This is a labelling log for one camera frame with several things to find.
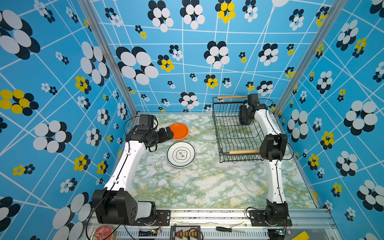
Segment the circuit board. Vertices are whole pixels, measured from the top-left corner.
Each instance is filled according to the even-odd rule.
[[[171,226],[170,240],[201,240],[200,226]]]

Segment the white plate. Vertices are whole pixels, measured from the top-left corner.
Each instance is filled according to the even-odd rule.
[[[171,166],[185,168],[195,160],[195,149],[187,142],[177,142],[168,149],[167,157]]]

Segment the green marble surface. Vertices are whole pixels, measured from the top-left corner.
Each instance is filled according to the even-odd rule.
[[[268,195],[263,161],[219,163],[212,114],[155,114],[159,127],[184,123],[182,141],[190,143],[195,161],[187,168],[168,164],[167,151],[177,142],[161,143],[146,151],[135,173],[131,195],[136,201],[154,201],[157,208],[265,208]],[[292,155],[287,149],[284,158]],[[293,159],[283,161],[283,186],[289,208],[316,208]]]

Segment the mounting plate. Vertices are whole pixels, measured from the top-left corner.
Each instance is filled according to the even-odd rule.
[[[156,216],[160,216],[163,219],[161,226],[169,226],[170,210],[157,210]],[[156,218],[153,224],[146,224],[142,220],[137,219],[131,226],[159,226],[159,220]]]
[[[249,212],[249,215],[251,218],[250,220],[251,220],[253,227],[270,227],[270,225],[268,225],[265,222],[265,216],[264,216],[265,210],[260,210],[260,211],[249,210],[248,212]],[[288,226],[292,226],[291,219],[287,219],[286,223]],[[276,225],[276,227],[283,227],[283,226],[284,226],[283,221],[277,223],[277,225]]]

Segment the wire dish rack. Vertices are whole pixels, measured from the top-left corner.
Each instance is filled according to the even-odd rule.
[[[217,102],[213,98],[212,117],[214,119],[220,162],[261,160],[256,153],[230,154],[230,151],[259,149],[264,139],[259,123],[253,118],[249,125],[239,122],[240,106],[243,101]]]

